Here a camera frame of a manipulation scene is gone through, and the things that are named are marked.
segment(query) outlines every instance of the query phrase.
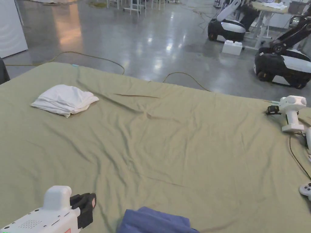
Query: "white controller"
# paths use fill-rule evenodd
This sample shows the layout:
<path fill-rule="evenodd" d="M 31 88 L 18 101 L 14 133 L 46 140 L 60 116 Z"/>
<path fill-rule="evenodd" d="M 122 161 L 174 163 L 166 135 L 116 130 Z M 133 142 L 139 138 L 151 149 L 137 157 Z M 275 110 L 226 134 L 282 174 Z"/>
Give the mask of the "white controller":
<path fill-rule="evenodd" d="M 299 187 L 299 192 L 304 195 L 307 196 L 308 199 L 311 201 L 311 183 L 305 184 L 305 185 L 301 185 Z"/>

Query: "white cabinet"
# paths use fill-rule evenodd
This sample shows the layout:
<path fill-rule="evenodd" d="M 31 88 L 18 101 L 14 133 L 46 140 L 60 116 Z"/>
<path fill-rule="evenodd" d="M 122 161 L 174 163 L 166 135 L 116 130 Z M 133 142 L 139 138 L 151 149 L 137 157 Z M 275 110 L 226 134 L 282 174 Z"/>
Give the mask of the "white cabinet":
<path fill-rule="evenodd" d="M 14 0 L 0 0 L 0 57 L 27 49 Z"/>

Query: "blue cloth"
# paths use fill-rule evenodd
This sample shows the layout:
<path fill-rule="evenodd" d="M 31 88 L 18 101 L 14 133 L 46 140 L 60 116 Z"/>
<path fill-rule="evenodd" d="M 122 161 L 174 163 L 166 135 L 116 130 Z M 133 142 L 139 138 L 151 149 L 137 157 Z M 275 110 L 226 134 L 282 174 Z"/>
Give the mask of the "blue cloth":
<path fill-rule="evenodd" d="M 199 233 L 188 218 L 142 207 L 125 211 L 118 233 Z"/>

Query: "white block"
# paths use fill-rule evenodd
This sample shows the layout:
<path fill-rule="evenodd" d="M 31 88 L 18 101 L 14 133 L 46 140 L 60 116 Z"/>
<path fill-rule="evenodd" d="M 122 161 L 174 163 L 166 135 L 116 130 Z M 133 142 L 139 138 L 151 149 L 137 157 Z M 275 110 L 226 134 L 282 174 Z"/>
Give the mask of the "white block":
<path fill-rule="evenodd" d="M 240 55 L 242 50 L 242 43 L 241 42 L 234 42 L 232 40 L 226 40 L 224 46 L 222 47 L 223 53 L 230 53 L 233 55 Z"/>

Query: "yellow cable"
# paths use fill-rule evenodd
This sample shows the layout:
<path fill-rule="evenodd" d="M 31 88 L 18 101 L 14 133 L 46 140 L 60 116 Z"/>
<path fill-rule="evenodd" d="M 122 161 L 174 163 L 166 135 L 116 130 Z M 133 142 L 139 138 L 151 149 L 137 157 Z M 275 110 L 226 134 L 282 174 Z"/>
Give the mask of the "yellow cable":
<path fill-rule="evenodd" d="M 189 74 L 187 74 L 187 73 L 184 73 L 184 72 L 173 72 L 173 73 L 170 73 L 170 74 L 168 74 L 168 75 L 165 77 L 165 79 L 163 80 L 162 83 L 165 82 L 165 80 L 167 79 L 168 76 L 170 76 L 170 75 L 172 75 L 172 74 L 176 74 L 176 73 L 177 73 L 177 74 L 185 74 L 185 75 L 188 75 L 188 76 L 191 77 L 197 84 L 199 84 L 199 86 L 202 87 L 204 90 L 209 91 L 209 92 L 212 92 L 212 91 L 206 89 L 205 87 L 203 87 L 194 77 L 192 77 L 191 75 L 189 75 Z"/>
<path fill-rule="evenodd" d="M 112 60 L 109 60 L 109 59 L 106 59 L 106 58 L 102 58 L 102 57 L 96 57 L 96 56 L 92 56 L 92 55 L 88 55 L 88 54 L 84 54 L 84 53 L 79 53 L 79 52 L 74 52 L 74 51 L 66 51 L 66 52 L 61 52 L 59 53 L 57 56 L 55 56 L 52 60 L 48 61 L 48 62 L 44 62 L 44 63 L 37 63 L 37 64 L 9 64 L 9 65 L 6 65 L 6 66 L 39 66 L 39 65 L 43 65 L 45 63 L 49 63 L 49 62 L 52 62 L 54 61 L 59 55 L 63 54 L 63 53 L 76 53 L 76 54 L 80 54 L 80 55 L 84 55 L 84 56 L 87 56 L 87 57 L 93 57 L 93 58 L 98 58 L 98 59 L 102 59 L 102 60 L 106 60 L 106 61 L 109 61 L 109 62 L 112 62 L 118 66 L 120 66 L 122 69 L 123 69 L 123 73 L 125 72 L 125 69 L 122 65 L 120 65 L 119 63 L 117 62 L 114 62 Z"/>

